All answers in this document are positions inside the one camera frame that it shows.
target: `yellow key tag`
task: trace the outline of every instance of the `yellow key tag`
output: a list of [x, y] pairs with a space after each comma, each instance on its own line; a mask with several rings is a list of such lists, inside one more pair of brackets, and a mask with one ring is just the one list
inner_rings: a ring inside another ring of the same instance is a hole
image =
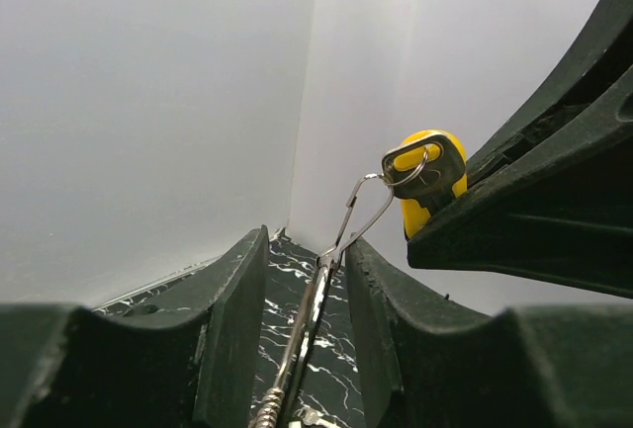
[[[424, 162], [419, 175], [408, 180]], [[409, 136], [383, 157], [383, 174], [401, 200], [405, 236], [412, 238], [433, 215], [466, 192], [466, 152], [447, 131], [426, 129]]]

